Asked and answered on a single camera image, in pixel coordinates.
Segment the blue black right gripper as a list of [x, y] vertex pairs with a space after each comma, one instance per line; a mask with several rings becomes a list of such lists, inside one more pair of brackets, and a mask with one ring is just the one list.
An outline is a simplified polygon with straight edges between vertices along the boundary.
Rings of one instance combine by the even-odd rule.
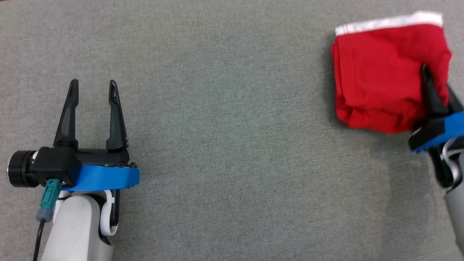
[[450, 84], [446, 85], [448, 90], [448, 105], [446, 106], [436, 91], [434, 78], [427, 65], [422, 66], [421, 74], [421, 94], [425, 116], [428, 119], [439, 119], [427, 123], [409, 136], [409, 148], [415, 153], [424, 152], [464, 135], [464, 106]]

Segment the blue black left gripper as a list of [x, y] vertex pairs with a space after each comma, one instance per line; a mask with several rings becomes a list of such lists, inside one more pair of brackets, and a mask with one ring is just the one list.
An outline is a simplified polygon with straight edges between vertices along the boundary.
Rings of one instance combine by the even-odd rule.
[[[78, 148], [76, 108], [79, 104], [79, 82], [73, 79], [63, 105], [53, 147]], [[109, 84], [111, 107], [109, 138], [106, 149], [79, 149], [76, 152], [82, 168], [76, 185], [64, 185], [63, 191], [104, 191], [131, 188], [140, 183], [140, 170], [131, 162], [127, 131], [117, 83]]]

